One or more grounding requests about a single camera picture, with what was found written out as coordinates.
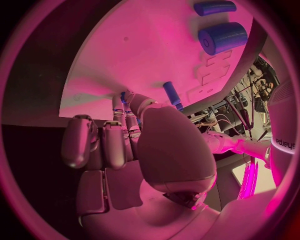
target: hole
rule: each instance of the hole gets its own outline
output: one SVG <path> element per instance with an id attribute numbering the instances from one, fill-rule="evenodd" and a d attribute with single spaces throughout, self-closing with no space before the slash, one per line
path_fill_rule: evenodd
<path id="1" fill-rule="evenodd" d="M 206 39 L 203 40 L 203 43 L 204 43 L 205 47 L 208 47 L 210 45 Z"/>

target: white platform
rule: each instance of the white platform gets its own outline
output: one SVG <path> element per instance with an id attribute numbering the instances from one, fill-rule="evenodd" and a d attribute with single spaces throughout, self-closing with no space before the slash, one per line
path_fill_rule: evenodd
<path id="1" fill-rule="evenodd" d="M 92 30 L 71 66 L 60 117 L 88 114 L 112 120 L 112 96 L 131 89 L 170 103 L 163 83 L 172 81 L 184 107 L 219 92 L 245 46 L 206 54 L 198 30 L 238 22 L 249 34 L 252 16 L 237 11 L 198 16 L 192 0 L 127 0 Z"/>

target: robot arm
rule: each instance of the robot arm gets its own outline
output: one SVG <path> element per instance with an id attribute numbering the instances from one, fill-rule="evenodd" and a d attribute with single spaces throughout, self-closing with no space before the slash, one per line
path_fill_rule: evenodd
<path id="1" fill-rule="evenodd" d="M 213 154 L 222 154 L 228 150 L 236 154 L 248 154 L 252 157 L 262 159 L 266 162 L 266 167 L 270 166 L 269 152 L 271 142 L 251 141 L 243 136 L 230 137 L 227 134 L 208 131 L 202 134 L 209 149 Z"/>

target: white surface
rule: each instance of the white surface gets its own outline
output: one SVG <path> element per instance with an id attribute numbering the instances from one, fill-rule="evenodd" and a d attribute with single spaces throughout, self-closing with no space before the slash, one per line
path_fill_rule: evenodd
<path id="1" fill-rule="evenodd" d="M 219 92 L 245 46 L 207 55 L 198 30 L 238 22 L 249 34 L 252 16 L 236 12 L 198 16 L 190 0 L 128 0 L 113 8 L 82 44 L 63 90 L 59 116 L 113 118 L 111 99 L 131 89 L 170 103 L 162 88 L 172 81 L 183 106 Z"/>
<path id="2" fill-rule="evenodd" d="M 272 172 L 270 169 L 265 168 L 265 162 L 261 159 L 255 158 L 255 162 L 258 162 L 258 174 L 257 182 L 254 194 L 259 194 L 276 188 Z M 245 173 L 245 164 L 238 166 L 232 170 L 235 179 L 241 186 Z"/>

